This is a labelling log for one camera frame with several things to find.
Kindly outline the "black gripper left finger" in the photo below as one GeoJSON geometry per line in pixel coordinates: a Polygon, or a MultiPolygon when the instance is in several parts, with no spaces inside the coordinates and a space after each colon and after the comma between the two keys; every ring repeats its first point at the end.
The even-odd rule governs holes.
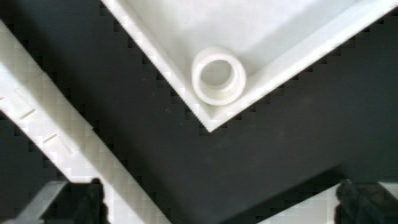
{"type": "Polygon", "coordinates": [[[16,224],[109,224],[105,191],[89,183],[52,181],[16,217],[16,224]]]}

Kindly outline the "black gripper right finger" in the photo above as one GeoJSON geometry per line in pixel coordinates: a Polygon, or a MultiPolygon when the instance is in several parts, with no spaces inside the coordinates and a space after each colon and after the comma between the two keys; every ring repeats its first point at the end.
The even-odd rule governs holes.
{"type": "Polygon", "coordinates": [[[341,182],[334,224],[398,224],[398,198],[379,183],[341,182]]]}

